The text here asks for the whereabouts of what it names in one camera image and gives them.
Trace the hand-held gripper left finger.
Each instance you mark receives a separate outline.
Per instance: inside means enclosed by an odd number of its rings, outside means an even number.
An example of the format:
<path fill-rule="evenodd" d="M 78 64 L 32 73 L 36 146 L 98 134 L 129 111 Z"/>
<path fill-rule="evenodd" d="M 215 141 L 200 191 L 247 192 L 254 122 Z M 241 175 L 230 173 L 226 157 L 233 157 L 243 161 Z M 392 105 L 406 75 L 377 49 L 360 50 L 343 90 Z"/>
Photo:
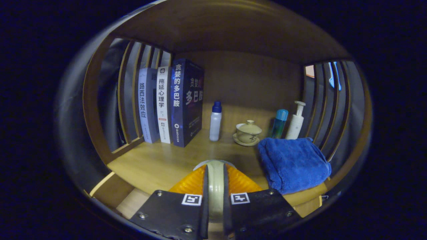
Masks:
<path fill-rule="evenodd" d="M 208 167 L 203 165 L 186 176 L 179 189 L 154 191 L 130 221 L 158 239 L 207 239 Z"/>

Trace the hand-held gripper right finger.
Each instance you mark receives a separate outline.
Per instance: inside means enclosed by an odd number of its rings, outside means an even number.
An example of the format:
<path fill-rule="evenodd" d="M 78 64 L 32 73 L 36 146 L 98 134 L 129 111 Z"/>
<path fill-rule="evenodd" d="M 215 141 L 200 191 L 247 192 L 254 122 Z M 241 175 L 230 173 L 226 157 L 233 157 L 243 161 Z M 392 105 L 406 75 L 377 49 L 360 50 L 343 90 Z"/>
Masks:
<path fill-rule="evenodd" d="M 248 176 L 224 165 L 224 231 L 230 239 L 279 239 L 302 222 L 276 189 L 263 190 Z"/>

